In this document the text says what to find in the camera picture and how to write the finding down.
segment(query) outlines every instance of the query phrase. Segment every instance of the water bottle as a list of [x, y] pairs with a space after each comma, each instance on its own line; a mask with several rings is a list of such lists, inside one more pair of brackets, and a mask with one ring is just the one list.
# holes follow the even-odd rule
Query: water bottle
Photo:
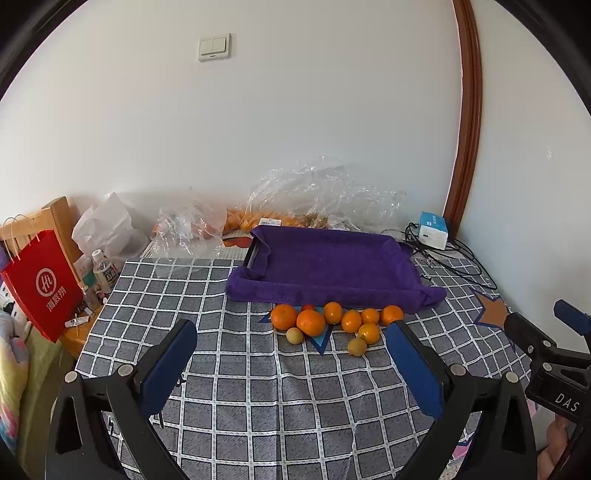
[[113, 262], [100, 249], [92, 252], [92, 261], [95, 264], [93, 271], [100, 289], [106, 294], [111, 293], [119, 278], [119, 273]]

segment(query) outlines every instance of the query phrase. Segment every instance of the wooden door frame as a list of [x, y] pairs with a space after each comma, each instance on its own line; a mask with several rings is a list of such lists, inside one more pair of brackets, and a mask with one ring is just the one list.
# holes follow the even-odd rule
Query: wooden door frame
[[462, 57], [462, 110], [456, 162], [443, 217], [451, 237], [460, 227], [478, 156], [482, 120], [482, 60], [476, 18], [470, 0], [452, 0]]

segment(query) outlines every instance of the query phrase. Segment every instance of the red paper bag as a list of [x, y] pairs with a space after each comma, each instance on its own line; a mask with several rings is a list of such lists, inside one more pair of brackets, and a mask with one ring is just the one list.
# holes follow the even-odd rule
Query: red paper bag
[[0, 275], [31, 323], [55, 343], [82, 302], [56, 233], [39, 232]]

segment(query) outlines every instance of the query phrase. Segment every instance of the light switch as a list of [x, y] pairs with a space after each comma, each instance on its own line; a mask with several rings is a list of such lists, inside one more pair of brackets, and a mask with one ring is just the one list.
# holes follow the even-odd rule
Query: light switch
[[226, 37], [215, 38], [212, 53], [221, 53], [223, 51], [226, 51]]
[[203, 40], [201, 42], [201, 49], [199, 50], [200, 55], [208, 55], [213, 53], [213, 40]]
[[225, 59], [230, 55], [230, 47], [229, 33], [201, 38], [197, 59], [199, 61]]

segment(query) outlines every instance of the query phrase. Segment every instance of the orange star pattern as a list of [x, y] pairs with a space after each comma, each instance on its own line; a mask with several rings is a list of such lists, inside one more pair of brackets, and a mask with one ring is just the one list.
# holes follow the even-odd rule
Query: orange star pattern
[[486, 323], [487, 325], [494, 325], [502, 329], [505, 325], [505, 318], [509, 315], [507, 305], [501, 297], [491, 300], [489, 297], [474, 292], [480, 300], [482, 311], [474, 323]]

